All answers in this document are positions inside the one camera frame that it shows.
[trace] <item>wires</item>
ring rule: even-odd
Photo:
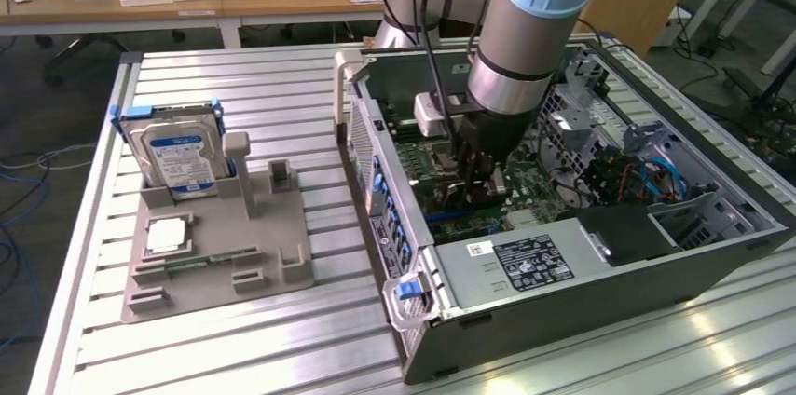
[[[418,35],[418,0],[412,0],[412,25],[414,28],[414,39],[420,40],[421,36]]]
[[[709,80],[711,78],[719,76],[719,70],[713,67],[712,64],[708,62],[693,58],[692,56],[692,41],[688,38],[688,32],[685,31],[685,24],[683,23],[683,17],[680,15],[680,3],[677,3],[677,20],[680,24],[680,34],[677,35],[677,43],[679,46],[675,48],[675,53],[688,61],[697,62],[699,64],[711,68],[711,73],[700,78],[693,79],[692,81],[687,82],[679,87],[680,92],[685,91],[685,88],[692,86],[693,84],[699,83],[700,81]]]
[[[737,5],[739,2],[741,2],[741,0],[733,0],[733,3],[727,8],[727,11],[724,12],[724,16],[719,20],[719,23],[716,24],[715,31],[713,31],[713,37],[719,41],[719,46],[723,47],[729,52],[735,52],[733,41],[731,41],[729,38],[721,37],[721,35],[719,34],[719,32],[721,31],[721,26],[724,25],[724,21],[727,20],[727,18],[733,13],[735,6]]]
[[[6,234],[6,236],[8,238],[8,241],[0,241],[0,246],[11,254],[14,254],[14,256],[16,258],[16,269],[15,269],[16,272],[12,276],[10,285],[7,287],[4,287],[3,290],[0,290],[0,295],[8,290],[8,288],[11,288],[11,285],[14,284],[14,280],[16,279],[16,275],[19,274],[19,269],[22,267],[23,272],[26,273],[26,277],[27,277],[30,296],[31,296],[32,304],[34,304],[34,312],[30,315],[26,325],[23,326],[20,331],[3,344],[0,344],[0,353],[3,353],[3,351],[10,347],[10,345],[14,343],[14,341],[16,341],[30,331],[30,329],[34,328],[39,324],[39,319],[42,318],[42,296],[40,296],[40,291],[39,291],[39,284],[36,283],[36,279],[34,277],[34,271],[31,269],[30,260],[27,259],[26,253],[16,246],[16,243],[14,242],[14,238],[11,237],[8,230],[6,229],[6,227],[3,225],[0,225],[0,229],[3,230],[3,233]]]
[[[432,49],[432,38],[428,35],[428,27],[425,22],[428,21],[428,0],[421,0],[421,32],[424,34],[425,54],[428,56],[428,62],[432,66],[432,75],[434,77],[434,87],[437,88],[437,103],[440,109],[444,112],[445,127],[448,129],[448,137],[450,137],[450,152],[453,155],[457,154],[457,143],[456,143],[456,129],[453,126],[453,120],[450,119],[450,112],[448,111],[448,94],[445,93],[444,81],[440,77],[440,67],[437,66],[437,58],[434,57],[434,50]]]
[[[6,51],[10,50],[15,44],[16,44],[16,36],[12,37],[10,44],[4,48],[0,48],[0,53],[6,53]]]
[[[60,155],[62,153],[67,153],[70,151],[76,151],[80,150],[83,148],[96,148],[98,147],[98,143],[86,143],[86,144],[80,144],[80,145],[70,145],[66,148],[62,148],[60,150],[54,150],[54,151],[48,151],[47,153],[44,153],[43,155],[40,155],[36,158],[36,161],[30,162],[27,164],[20,164],[20,165],[8,165],[3,162],[3,160],[0,160],[0,169],[7,169],[7,170],[22,170],[22,169],[27,169],[30,167],[36,167],[39,166],[40,169],[46,168],[46,159],[51,159],[55,156]],[[72,169],[78,169],[80,167],[86,167],[87,165],[91,165],[91,160],[87,160],[86,162],[82,162],[79,164],[72,164],[72,165],[67,165],[67,166],[62,166],[62,167],[48,167],[51,170],[72,170]]]
[[[573,192],[575,194],[577,194],[579,199],[581,199],[583,197],[587,197],[587,201],[592,201],[593,196],[592,194],[579,190],[573,185],[569,184],[564,184],[561,181],[556,181],[555,179],[552,180],[552,186],[553,188],[556,187],[561,187],[561,188],[567,188],[571,192]],[[581,207],[584,207],[584,200],[580,200],[580,205]]]
[[[660,191],[656,188],[656,186],[649,182],[645,164],[652,164],[656,167],[663,167],[672,174],[672,178],[675,179],[675,183],[677,184],[677,190],[680,193],[680,201],[684,201],[685,200],[685,182],[683,181],[683,178],[680,177],[680,173],[679,173],[675,165],[672,165],[672,163],[663,157],[651,157],[641,164],[640,173],[641,173],[641,177],[643,177],[643,182],[647,185],[647,188],[649,188],[649,190],[652,191],[653,195],[657,197],[660,196]]]
[[[3,353],[3,351],[10,347],[10,345],[19,338],[22,338],[24,336],[24,334],[28,332],[28,330],[31,328],[36,327],[40,317],[42,317],[42,296],[40,296],[40,292],[39,292],[39,285],[38,285],[36,279],[34,277],[30,260],[27,259],[24,252],[19,248],[18,243],[14,240],[14,235],[10,232],[10,225],[15,224],[24,217],[27,217],[39,208],[39,206],[42,205],[42,203],[46,200],[47,188],[48,188],[46,178],[47,178],[47,175],[50,174],[50,157],[47,154],[44,154],[44,155],[31,155],[31,154],[14,155],[12,157],[18,157],[18,156],[43,157],[44,158],[44,173],[43,173],[42,179],[28,179],[28,178],[22,178],[19,176],[11,176],[4,173],[0,173],[0,178],[8,179],[8,180],[19,182],[19,183],[34,184],[34,186],[30,188],[27,193],[3,210],[3,212],[0,212],[0,216],[6,215],[23,201],[27,200],[27,198],[34,194],[34,192],[36,192],[36,190],[40,189],[39,200],[34,203],[34,205],[26,211],[23,211],[20,214],[18,214],[16,216],[14,216],[8,219],[0,220],[0,232],[3,232],[3,235],[6,236],[6,240],[0,240],[0,247],[6,251],[6,256],[3,257],[3,261],[0,261],[0,266],[4,266],[10,261],[14,261],[14,270],[11,271],[10,280],[7,281],[4,286],[0,288],[0,296],[3,294],[6,294],[10,291],[10,289],[14,287],[14,283],[19,278],[19,274],[20,274],[20,270],[22,270],[27,276],[27,282],[28,282],[28,286],[30,286],[30,296],[31,296],[32,304],[34,304],[34,312],[31,313],[27,323],[23,326],[23,328],[20,329],[20,331],[8,340],[6,340],[6,342],[3,342],[0,344],[0,353]]]
[[[20,221],[24,217],[27,217],[39,208],[39,206],[42,206],[42,204],[46,202],[46,198],[47,198],[47,194],[48,194],[48,190],[50,189],[48,189],[48,184],[43,180],[40,180],[40,179],[19,178],[16,176],[8,176],[4,173],[0,173],[0,178],[8,179],[11,181],[16,181],[19,183],[36,184],[32,187],[34,189],[42,188],[42,191],[39,192],[39,199],[36,200],[36,202],[34,203],[34,205],[26,211],[23,211],[20,214],[18,214],[16,216],[12,216],[11,218],[8,218],[8,220],[4,220],[3,221],[3,224],[6,226],[8,226],[8,225],[14,225],[18,221]],[[26,200],[26,198],[27,198],[28,195],[32,195],[32,192],[28,192],[27,193],[27,195],[24,196],[23,200]]]
[[[589,30],[592,30],[592,33],[595,34],[595,36],[597,37],[597,44],[600,44],[600,47],[604,47],[603,44],[603,37],[600,36],[600,32],[597,32],[597,29],[595,28],[595,26],[592,25],[592,23],[587,20],[581,20],[580,18],[577,19],[577,21],[584,24]]]
[[[398,18],[396,18],[396,13],[393,13],[393,7],[389,6],[389,1],[388,0],[382,0],[382,1],[385,1],[385,8],[388,9],[388,14],[392,17],[393,22],[396,22],[396,24],[398,24],[398,28],[401,29],[401,32],[404,33],[405,37],[412,42],[412,44],[414,44],[416,46],[420,46],[418,39],[409,36],[408,30],[404,28],[404,25],[401,24],[401,22],[398,22]]]
[[[16,154],[16,155],[11,155],[10,157],[6,157],[6,160],[8,160],[11,157],[19,157],[19,156],[39,156],[39,155],[36,153],[20,153],[20,154]],[[16,206],[19,206],[23,203],[23,201],[34,194],[34,192],[39,189],[39,187],[42,187],[44,185],[46,180],[47,180],[47,176],[50,175],[50,157],[44,156],[44,158],[46,158],[46,170],[42,173],[42,177],[39,178],[39,182],[30,188],[30,190],[27,191],[27,193],[20,196],[20,198],[16,201],[14,201],[11,203],[11,205],[3,209],[3,211],[0,211],[0,220],[2,220],[2,217],[10,211],[12,211],[14,208]]]
[[[627,174],[628,174],[628,172],[631,171],[632,168],[633,168],[633,164],[627,164],[624,166],[623,181],[620,182],[620,192],[617,194],[617,202],[623,201],[624,183],[627,183]]]
[[[473,32],[470,32],[470,38],[468,39],[468,59],[473,61],[473,43],[476,42],[476,35],[478,33],[478,28],[484,25],[484,17],[486,16],[486,8],[489,7],[489,0],[484,0],[484,5],[481,6],[481,12],[478,14],[478,19],[476,20],[476,24],[473,25]]]

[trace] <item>floor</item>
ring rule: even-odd
[[[719,21],[731,1],[733,0],[721,0],[709,21]],[[701,0],[683,0],[683,4],[691,8],[696,8],[700,2]],[[357,35],[372,35],[374,27],[373,23],[353,25]],[[751,74],[752,79],[766,86],[771,78],[762,75],[758,69],[794,27],[795,15],[766,1],[759,2],[736,31],[736,52],[720,50],[709,63],[719,68],[729,65],[741,68]],[[711,34],[712,29],[707,23],[696,34],[693,46]],[[246,45],[251,47],[333,42],[334,38],[337,41],[347,41],[341,24],[335,25],[334,31],[330,24],[297,26],[290,41],[281,37],[281,27],[250,29],[245,31],[245,36]],[[140,51],[195,50],[222,46],[218,32],[210,29],[187,31],[187,40],[183,43],[174,42],[169,31],[151,32],[146,36],[120,34],[118,38],[130,49]],[[100,125],[106,120],[106,104],[114,84],[118,54],[107,46],[92,46],[63,70],[63,86],[56,89],[48,88],[40,77],[42,66],[58,48],[64,47],[72,39],[70,36],[56,36],[54,48],[42,49],[32,38],[23,37],[16,39],[8,50],[2,51],[11,39],[0,38],[0,139],[6,140],[0,143],[0,157],[24,152],[51,151],[66,145],[91,143],[96,140]],[[647,60],[676,86],[711,72],[707,67],[684,60],[668,48],[655,49]],[[721,81],[721,76],[705,80],[689,87],[689,91],[716,102],[725,102],[732,94],[721,87]],[[791,100],[796,97],[796,77],[788,81],[782,96]],[[59,157],[52,165],[79,163],[90,157],[91,150],[79,150],[67,153],[63,158]],[[18,157],[15,163],[31,161],[34,158]],[[40,172],[42,170],[34,168],[15,175],[38,179]],[[38,317],[40,321],[26,329],[31,314],[36,313],[36,304],[26,274],[20,273],[16,284],[0,297],[0,344],[16,332],[23,332],[20,341],[7,349],[0,349],[0,392],[4,394],[27,392],[87,173],[87,167],[52,171],[47,179],[48,198],[36,211],[11,227],[15,241],[30,259],[42,311]],[[27,192],[28,187],[30,183],[2,180],[0,207],[7,207]],[[3,284],[10,279],[11,270],[11,266],[0,267]]]

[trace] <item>black cable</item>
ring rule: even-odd
[[[385,8],[388,9],[389,16],[393,18],[393,22],[396,22],[396,24],[398,24],[398,29],[401,29],[401,32],[404,33],[408,40],[412,41],[412,44],[414,44],[416,46],[420,46],[418,40],[413,39],[412,36],[409,36],[409,32],[404,28],[404,24],[398,21],[398,18],[396,18],[396,13],[393,13],[393,7],[389,6],[389,1],[388,0],[382,0],[382,1],[385,1]]]
[[[692,56],[692,54],[693,54],[692,41],[688,37],[688,32],[685,31],[685,24],[683,23],[683,17],[680,15],[680,3],[677,3],[676,9],[677,9],[677,20],[679,20],[679,24],[680,24],[680,33],[677,35],[679,46],[673,49],[673,51],[685,60],[697,62],[699,64],[703,64],[704,66],[708,66],[708,68],[711,68],[711,73],[708,75],[693,79],[692,81],[687,82],[684,85],[681,85],[679,87],[679,91],[683,92],[685,90],[685,88],[688,88],[693,84],[699,83],[700,81],[709,80],[711,78],[719,76],[719,70],[713,67],[712,64],[709,64],[708,62],[705,62],[703,60],[699,60],[697,58],[695,58]]]
[[[0,266],[3,266],[6,263],[10,262],[12,256],[14,256],[14,251],[11,249],[6,249],[6,257],[3,257],[3,261],[0,261]]]
[[[432,39],[428,35],[428,27],[425,22],[428,21],[428,0],[421,1],[421,29],[424,34],[425,54],[428,56],[428,62],[432,66],[432,75],[434,77],[434,87],[437,88],[437,103],[440,109],[444,112],[445,127],[448,128],[448,136],[450,137],[450,151],[453,155],[457,153],[456,149],[456,130],[453,126],[453,120],[450,119],[450,112],[448,111],[448,94],[445,93],[444,81],[440,77],[440,67],[437,66],[437,58],[434,57],[434,50],[432,49]]]
[[[11,289],[11,287],[14,286],[14,282],[16,281],[16,278],[20,275],[20,254],[16,250],[16,242],[14,241],[14,236],[11,235],[10,230],[6,228],[4,225],[0,224],[0,231],[3,231],[3,234],[6,235],[10,244],[11,244],[11,253],[14,255],[14,271],[11,271],[11,278],[10,281],[7,282],[7,284],[3,286],[3,288],[0,288],[0,296],[3,296],[3,294],[6,294],[8,292],[8,290]]]
[[[10,337],[0,337],[0,344],[7,343],[11,340]],[[14,344],[24,344],[30,342],[42,342],[42,336],[19,336],[14,338]]]
[[[418,35],[418,0],[412,0],[412,24],[414,25],[414,39],[421,39]]]
[[[10,48],[12,48],[15,44],[16,44],[16,36],[12,37],[10,44],[4,48],[0,48],[0,53],[6,53],[6,51]]]
[[[731,16],[731,13],[733,13],[735,6],[737,5],[739,2],[741,2],[741,0],[735,0],[733,3],[731,4],[731,6],[727,8],[727,11],[724,12],[724,16],[716,23],[716,27],[715,27],[715,31],[713,31],[713,37],[719,41],[719,46],[721,48],[724,48],[725,50],[728,50],[729,52],[735,52],[733,41],[729,38],[721,37],[719,35],[719,32],[721,32],[721,25],[724,24],[724,21],[727,20],[727,18]]]
[[[588,20],[581,20],[580,18],[577,19],[577,21],[584,24],[589,30],[592,30],[592,33],[595,34],[595,36],[597,37],[597,44],[600,44],[600,47],[604,46],[603,44],[603,37],[600,36],[600,32],[597,32],[597,29],[595,28],[595,26],[592,25],[592,23]]]
[[[552,185],[553,187],[564,187],[567,188],[569,191],[577,193],[580,196],[587,197],[587,201],[591,201],[592,198],[595,198],[593,195],[591,195],[589,193],[579,190],[577,188],[575,188],[572,185],[564,184],[561,181],[556,181],[555,179],[552,180]]]
[[[24,156],[34,156],[36,158],[43,157],[44,160],[46,160],[46,170],[42,173],[42,177],[39,178],[39,183],[36,183],[28,189],[27,193],[24,195],[22,195],[20,198],[16,201],[14,201],[8,207],[6,207],[3,209],[3,211],[0,211],[0,217],[3,217],[3,215],[6,215],[16,206],[19,206],[23,203],[23,201],[26,199],[30,198],[30,196],[39,189],[39,187],[42,187],[42,185],[44,185],[44,182],[47,180],[47,176],[50,175],[50,157],[47,155],[43,155],[42,153],[18,153],[15,155],[10,155],[10,156],[6,156],[6,157],[0,158],[0,162],[2,163],[6,163],[8,161],[8,159],[11,159],[14,157],[24,157]]]
[[[484,17],[486,16],[486,7],[489,4],[489,0],[484,0],[484,5],[481,6],[481,12],[478,14],[478,19],[476,20],[476,25],[473,25],[473,32],[470,32],[470,39],[468,39],[468,57],[473,57],[473,42],[476,41],[476,35],[478,33],[478,28],[484,25]]]

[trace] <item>circuit board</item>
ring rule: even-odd
[[[567,202],[551,185],[551,177],[528,151],[520,148],[504,171],[512,187],[504,205],[478,211],[445,212],[440,203],[441,188],[461,180],[449,141],[397,144],[397,149],[437,244],[551,223],[568,210]]]

